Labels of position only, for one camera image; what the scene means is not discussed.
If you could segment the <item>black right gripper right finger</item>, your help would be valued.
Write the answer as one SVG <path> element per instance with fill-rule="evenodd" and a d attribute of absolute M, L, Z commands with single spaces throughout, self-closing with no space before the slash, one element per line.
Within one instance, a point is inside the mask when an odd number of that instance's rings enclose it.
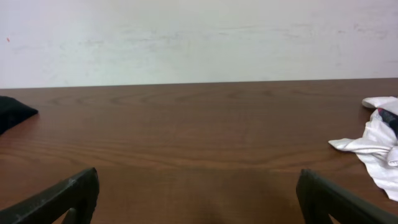
<path fill-rule="evenodd" d="M 316 172 L 301 170 L 296 194 L 306 224 L 394 224 L 397 216 L 355 196 Z"/>

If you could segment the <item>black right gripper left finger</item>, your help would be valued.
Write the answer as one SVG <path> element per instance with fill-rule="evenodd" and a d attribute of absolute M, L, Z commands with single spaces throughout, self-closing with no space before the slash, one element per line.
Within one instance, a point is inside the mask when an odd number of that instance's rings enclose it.
<path fill-rule="evenodd" d="M 85 169 L 44 191 L 1 210 L 1 223 L 90 223 L 100 183 L 95 168 Z"/>

